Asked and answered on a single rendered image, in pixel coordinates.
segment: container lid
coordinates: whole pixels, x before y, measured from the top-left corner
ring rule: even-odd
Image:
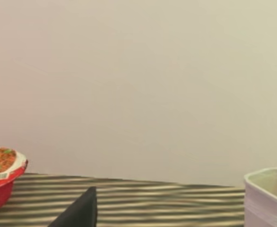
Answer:
[[[0,187],[22,175],[27,163],[23,154],[10,148],[0,147]]]

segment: plain beige wall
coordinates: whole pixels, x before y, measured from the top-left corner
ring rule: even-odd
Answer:
[[[0,0],[0,145],[40,173],[277,166],[277,0]]]

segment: striped surface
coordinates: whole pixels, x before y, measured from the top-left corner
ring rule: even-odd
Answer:
[[[243,189],[25,174],[0,209],[0,227],[46,227],[90,186],[98,227],[243,227]]]

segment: white wall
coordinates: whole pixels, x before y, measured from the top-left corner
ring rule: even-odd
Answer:
[[[0,145],[40,173],[277,166],[277,0],[0,0]]]

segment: food picture on lid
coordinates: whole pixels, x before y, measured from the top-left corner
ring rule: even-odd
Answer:
[[[0,173],[10,168],[14,164],[16,157],[17,154],[14,150],[0,148]]]

